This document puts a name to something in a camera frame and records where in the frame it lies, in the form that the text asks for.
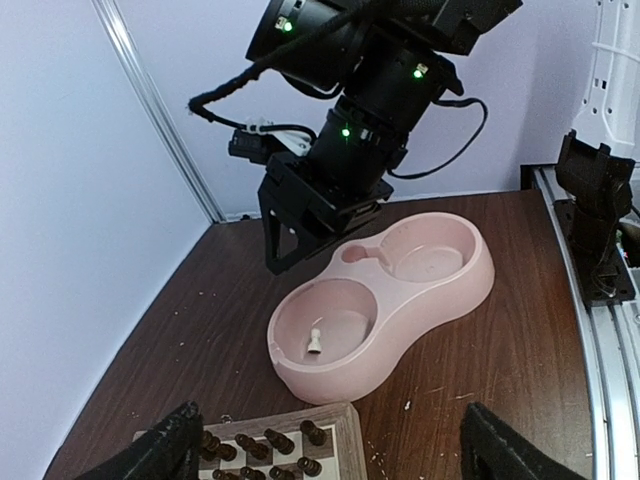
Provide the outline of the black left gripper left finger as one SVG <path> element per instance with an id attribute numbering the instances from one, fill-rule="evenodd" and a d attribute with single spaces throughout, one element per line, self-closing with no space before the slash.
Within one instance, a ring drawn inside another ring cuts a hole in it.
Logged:
<path id="1" fill-rule="evenodd" d="M 188 401 L 114 457 L 89 471 L 90 479 L 198 479 L 203 420 Z"/>

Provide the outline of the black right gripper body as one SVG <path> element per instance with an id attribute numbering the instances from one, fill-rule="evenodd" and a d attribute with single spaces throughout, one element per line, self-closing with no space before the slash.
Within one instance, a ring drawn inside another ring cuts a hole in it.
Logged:
<path id="1" fill-rule="evenodd" d="M 272 1 L 247 51 L 298 92 L 332 107 L 309 153 L 273 154 L 262 199 L 309 212 L 336 241 L 370 222 L 387 177 L 427 108 L 466 107 L 452 57 L 519 8 L 516 1 Z"/>

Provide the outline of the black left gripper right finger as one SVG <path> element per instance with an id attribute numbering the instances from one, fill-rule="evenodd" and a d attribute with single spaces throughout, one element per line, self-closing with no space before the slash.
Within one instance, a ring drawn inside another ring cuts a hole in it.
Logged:
<path id="1" fill-rule="evenodd" d="M 583 479 L 546 456 L 480 402 L 466 407 L 460 446 L 463 479 Z"/>

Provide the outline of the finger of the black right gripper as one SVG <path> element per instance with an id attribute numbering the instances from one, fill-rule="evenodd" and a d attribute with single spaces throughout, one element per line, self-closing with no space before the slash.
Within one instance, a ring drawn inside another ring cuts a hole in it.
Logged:
<path id="1" fill-rule="evenodd" d="M 308 260 L 336 241 L 336 235 L 309 212 L 292 214 L 273 199 L 262 199 L 265 262 L 268 270 L 280 275 Z"/>

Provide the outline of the white chess pawn final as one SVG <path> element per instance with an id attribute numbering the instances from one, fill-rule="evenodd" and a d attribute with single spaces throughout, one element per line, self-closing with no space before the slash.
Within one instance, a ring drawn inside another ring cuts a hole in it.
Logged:
<path id="1" fill-rule="evenodd" d="M 307 352 L 314 355 L 322 352 L 321 331 L 319 329 L 311 330 L 309 343 L 307 345 Z"/>

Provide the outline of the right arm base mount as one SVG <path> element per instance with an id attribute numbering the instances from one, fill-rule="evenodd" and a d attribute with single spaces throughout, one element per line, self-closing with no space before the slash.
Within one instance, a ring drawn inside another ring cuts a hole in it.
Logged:
<path id="1" fill-rule="evenodd" d="M 575 130 L 564 136 L 555 175 L 570 197 L 556 200 L 554 211 L 588 307 L 635 298 L 617 246 L 620 220 L 631 212 L 634 167 L 634 160 L 615 156 L 604 143 L 579 140 Z"/>

